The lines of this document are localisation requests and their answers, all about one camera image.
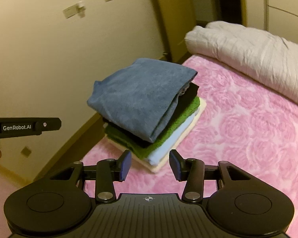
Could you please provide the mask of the light blue folded garment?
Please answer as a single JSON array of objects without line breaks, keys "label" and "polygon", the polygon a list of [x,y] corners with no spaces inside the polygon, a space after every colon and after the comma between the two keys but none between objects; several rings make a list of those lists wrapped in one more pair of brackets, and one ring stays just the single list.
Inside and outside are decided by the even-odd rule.
[{"label": "light blue folded garment", "polygon": [[158,165],[163,157],[171,150],[172,146],[175,145],[176,141],[180,138],[183,132],[189,127],[193,122],[195,116],[199,113],[200,108],[198,108],[192,115],[190,115],[171,135],[167,138],[163,144],[152,151],[148,157],[144,160],[151,166]]}]

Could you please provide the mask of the blue denim jeans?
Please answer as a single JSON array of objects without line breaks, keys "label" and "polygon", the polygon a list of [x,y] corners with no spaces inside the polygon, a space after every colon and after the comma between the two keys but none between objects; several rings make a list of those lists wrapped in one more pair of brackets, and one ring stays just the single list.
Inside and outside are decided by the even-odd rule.
[{"label": "blue denim jeans", "polygon": [[153,143],[196,75],[196,70],[180,64],[139,58],[95,81],[87,104],[109,122]]}]

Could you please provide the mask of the white crinkled duvet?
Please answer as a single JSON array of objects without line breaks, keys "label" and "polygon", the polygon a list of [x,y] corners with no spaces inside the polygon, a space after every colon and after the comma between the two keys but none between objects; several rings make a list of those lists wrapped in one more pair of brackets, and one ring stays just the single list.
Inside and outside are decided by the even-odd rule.
[{"label": "white crinkled duvet", "polygon": [[298,104],[298,44],[223,21],[194,27],[185,43],[189,53],[217,59]]}]

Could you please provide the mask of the wall socket plate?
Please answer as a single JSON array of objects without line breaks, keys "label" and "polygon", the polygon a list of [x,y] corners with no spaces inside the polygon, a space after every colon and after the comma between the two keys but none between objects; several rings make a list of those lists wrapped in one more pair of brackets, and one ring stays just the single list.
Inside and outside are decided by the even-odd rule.
[{"label": "wall socket plate", "polygon": [[26,146],[21,150],[21,154],[25,157],[29,157],[32,151]]}]

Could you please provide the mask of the wall switch plate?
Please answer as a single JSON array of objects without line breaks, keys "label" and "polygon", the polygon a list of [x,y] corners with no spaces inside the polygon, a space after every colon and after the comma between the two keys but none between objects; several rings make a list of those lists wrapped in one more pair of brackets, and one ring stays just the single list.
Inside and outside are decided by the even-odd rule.
[{"label": "wall switch plate", "polygon": [[66,19],[78,14],[77,5],[71,5],[63,10]]}]

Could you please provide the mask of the pink floral fleece blanket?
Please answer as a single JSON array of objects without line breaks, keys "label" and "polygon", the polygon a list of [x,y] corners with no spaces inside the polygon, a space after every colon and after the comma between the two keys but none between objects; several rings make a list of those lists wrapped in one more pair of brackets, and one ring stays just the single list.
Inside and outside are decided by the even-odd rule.
[{"label": "pink floral fleece blanket", "polygon": [[[229,161],[287,194],[295,217],[288,233],[298,237],[298,106],[215,59],[193,56],[193,82],[206,108],[179,143],[183,157],[206,164]],[[133,161],[118,193],[174,193],[184,188],[167,163],[153,174]]]}]

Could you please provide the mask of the green knitted garment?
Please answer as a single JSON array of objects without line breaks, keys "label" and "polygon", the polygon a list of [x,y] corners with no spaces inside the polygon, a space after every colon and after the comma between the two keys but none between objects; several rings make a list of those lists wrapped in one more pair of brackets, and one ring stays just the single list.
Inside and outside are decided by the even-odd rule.
[{"label": "green knitted garment", "polygon": [[118,127],[114,127],[113,124],[107,125],[105,134],[109,139],[129,149],[142,160],[159,148],[176,131],[176,129],[178,129],[189,117],[193,116],[199,106],[200,98],[196,96],[177,117],[170,120],[154,143],[144,141],[133,134],[127,134],[127,131],[121,131]]}]

